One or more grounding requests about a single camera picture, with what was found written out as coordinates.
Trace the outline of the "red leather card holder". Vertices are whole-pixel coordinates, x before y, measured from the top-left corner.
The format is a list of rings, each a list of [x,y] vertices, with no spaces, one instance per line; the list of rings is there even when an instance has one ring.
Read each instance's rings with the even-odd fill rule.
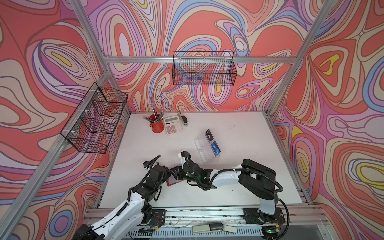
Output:
[[[181,166],[170,169],[171,176],[167,179],[167,186],[170,187],[185,180],[186,173]]]

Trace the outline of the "clear acrylic card stand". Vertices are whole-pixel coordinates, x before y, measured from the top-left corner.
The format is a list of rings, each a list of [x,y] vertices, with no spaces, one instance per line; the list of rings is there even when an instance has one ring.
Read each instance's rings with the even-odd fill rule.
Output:
[[[211,148],[212,142],[211,143],[208,142],[208,140],[205,136],[205,131],[203,133],[199,134],[194,139],[194,144],[195,144],[195,147],[197,149],[197,152],[201,158],[201,161],[205,164],[218,162],[220,155],[218,155],[218,156],[214,155],[213,150]]]

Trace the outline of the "blue credit card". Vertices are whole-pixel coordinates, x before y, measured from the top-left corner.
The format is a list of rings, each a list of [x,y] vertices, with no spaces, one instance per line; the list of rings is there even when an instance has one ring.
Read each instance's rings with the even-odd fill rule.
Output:
[[[218,146],[218,144],[217,144],[216,141],[213,141],[213,142],[211,143],[211,148],[212,148],[213,153],[214,153],[215,156],[220,155],[221,150],[220,150],[220,148],[219,148],[219,146]]]

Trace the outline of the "black VIP credit card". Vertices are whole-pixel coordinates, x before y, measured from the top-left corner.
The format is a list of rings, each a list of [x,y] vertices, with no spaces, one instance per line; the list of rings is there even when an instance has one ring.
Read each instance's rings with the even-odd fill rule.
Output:
[[[205,136],[206,136],[206,138],[207,138],[207,140],[208,140],[209,143],[213,142],[214,139],[215,139],[214,136],[212,135],[210,129],[207,129],[207,130],[205,131]]]

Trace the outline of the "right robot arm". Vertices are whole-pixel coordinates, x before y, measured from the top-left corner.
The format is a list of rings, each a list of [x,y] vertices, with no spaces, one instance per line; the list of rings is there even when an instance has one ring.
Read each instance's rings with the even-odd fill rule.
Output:
[[[243,160],[240,166],[223,169],[203,169],[192,160],[182,158],[182,165],[170,169],[172,176],[180,181],[192,182],[192,186],[204,191],[226,185],[240,184],[259,198],[260,207],[244,209],[243,219],[247,224],[288,224],[283,209],[277,207],[282,200],[278,193],[283,187],[276,181],[276,172],[250,159]]]

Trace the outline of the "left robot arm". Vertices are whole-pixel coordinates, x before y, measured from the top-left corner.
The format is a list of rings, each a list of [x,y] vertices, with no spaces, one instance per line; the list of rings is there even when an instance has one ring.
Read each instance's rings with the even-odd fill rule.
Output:
[[[91,226],[81,225],[74,240],[121,240],[140,224],[151,221],[152,201],[161,186],[171,176],[167,167],[155,165],[145,177],[129,189],[127,199],[108,215]]]

